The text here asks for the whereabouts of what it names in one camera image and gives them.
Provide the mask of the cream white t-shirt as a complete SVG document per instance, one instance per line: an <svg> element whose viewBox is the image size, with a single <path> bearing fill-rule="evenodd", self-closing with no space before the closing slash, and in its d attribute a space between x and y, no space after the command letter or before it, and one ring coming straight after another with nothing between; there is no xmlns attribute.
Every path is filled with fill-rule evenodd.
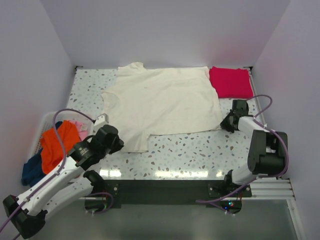
<svg viewBox="0 0 320 240"><path fill-rule="evenodd" d="M101 96L128 153L147 152L151 135L218 130L223 120L206 66L146 69L133 62L118 68L115 84Z"/></svg>

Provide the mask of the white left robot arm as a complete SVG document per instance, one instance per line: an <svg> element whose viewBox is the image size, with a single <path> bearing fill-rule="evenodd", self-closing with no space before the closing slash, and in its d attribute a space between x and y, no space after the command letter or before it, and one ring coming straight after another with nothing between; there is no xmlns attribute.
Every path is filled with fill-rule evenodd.
<svg viewBox="0 0 320 240"><path fill-rule="evenodd" d="M109 210L114 196L107 192L104 180L91 166L124 146L118 130L109 125L104 113L93 120L93 134L63 151L62 161L42 180L18 196L3 200L7 220L2 230L12 223L18 236L27 240L35 236L56 212L82 197L105 196L104 207L94 210L100 214Z"/></svg>

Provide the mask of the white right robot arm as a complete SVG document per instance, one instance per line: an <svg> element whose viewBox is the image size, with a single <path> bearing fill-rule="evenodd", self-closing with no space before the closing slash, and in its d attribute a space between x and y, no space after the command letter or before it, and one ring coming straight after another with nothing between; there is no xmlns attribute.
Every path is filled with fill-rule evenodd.
<svg viewBox="0 0 320 240"><path fill-rule="evenodd" d="M238 169L230 170L224 177L223 192L235 196L242 185L248 185L259 178L272 178L283 175L289 165L288 136L277 132L257 121L249 114L246 100L232 101L232 108L220 123L227 132L240 131L250 137L247 163Z"/></svg>

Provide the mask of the pink t-shirt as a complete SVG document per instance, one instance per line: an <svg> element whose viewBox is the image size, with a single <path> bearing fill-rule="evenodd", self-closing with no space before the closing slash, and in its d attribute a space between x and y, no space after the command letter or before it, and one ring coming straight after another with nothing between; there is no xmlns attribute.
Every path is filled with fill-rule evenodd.
<svg viewBox="0 0 320 240"><path fill-rule="evenodd" d="M75 120L69 120L69 122L73 125L75 125L79 139L83 141L88 136L88 126L82 122L75 121Z"/></svg>

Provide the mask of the folded magenta t-shirt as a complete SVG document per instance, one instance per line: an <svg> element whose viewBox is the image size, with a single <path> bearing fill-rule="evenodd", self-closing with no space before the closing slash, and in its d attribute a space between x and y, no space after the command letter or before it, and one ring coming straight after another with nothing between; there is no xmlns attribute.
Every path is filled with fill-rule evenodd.
<svg viewBox="0 0 320 240"><path fill-rule="evenodd" d="M213 66L209 69L209 81L219 99L249 99L254 95L247 69Z"/></svg>

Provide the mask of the orange t-shirt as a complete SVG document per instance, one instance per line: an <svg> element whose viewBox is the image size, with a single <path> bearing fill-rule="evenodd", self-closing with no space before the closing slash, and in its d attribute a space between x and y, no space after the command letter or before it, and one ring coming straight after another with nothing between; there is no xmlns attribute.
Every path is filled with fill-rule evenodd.
<svg viewBox="0 0 320 240"><path fill-rule="evenodd" d="M64 120L57 128L58 135L62 140L65 152L80 141L76 126L68 120ZM41 160L42 171L47 175L62 161L64 154L60 142L53 128L45 131L40 139L42 147Z"/></svg>

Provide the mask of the white plastic laundry basket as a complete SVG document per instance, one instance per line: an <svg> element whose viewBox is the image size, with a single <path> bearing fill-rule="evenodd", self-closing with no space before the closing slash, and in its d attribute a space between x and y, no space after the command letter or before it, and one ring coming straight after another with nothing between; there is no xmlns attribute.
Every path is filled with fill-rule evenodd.
<svg viewBox="0 0 320 240"><path fill-rule="evenodd" d="M59 128L63 121L78 121L87 125L88 136L93 133L93 122L91 121L90 116L83 116L77 112L73 111L63 111L60 112L56 117L54 117L55 112L47 113L41 120L39 129L37 131L32 150L29 154L29 159L34 156L39 150L43 150L40 139L43 136L43 133L55 126Z"/></svg>

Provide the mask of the navy blue t-shirt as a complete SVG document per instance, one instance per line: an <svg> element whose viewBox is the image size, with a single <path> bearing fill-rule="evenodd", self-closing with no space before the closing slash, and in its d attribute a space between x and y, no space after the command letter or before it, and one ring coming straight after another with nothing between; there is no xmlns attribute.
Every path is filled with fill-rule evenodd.
<svg viewBox="0 0 320 240"><path fill-rule="evenodd" d="M21 176L21 183L23 186L33 187L46 176L42 170L41 152L42 149L23 165Z"/></svg>

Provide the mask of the aluminium frame rail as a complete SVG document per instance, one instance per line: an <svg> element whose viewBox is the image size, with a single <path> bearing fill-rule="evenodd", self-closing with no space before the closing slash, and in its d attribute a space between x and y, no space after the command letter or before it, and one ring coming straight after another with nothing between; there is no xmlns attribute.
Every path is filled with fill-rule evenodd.
<svg viewBox="0 0 320 240"><path fill-rule="evenodd" d="M262 200L277 200L277 199L292 199L294 197L291 184L287 180L256 180L248 184L251 187L251 198ZM91 183L87 178L80 178L78 181L68 184L58 190L61 194L75 193L78 197L84 197L98 191L103 192L105 180L98 180L96 183Z"/></svg>

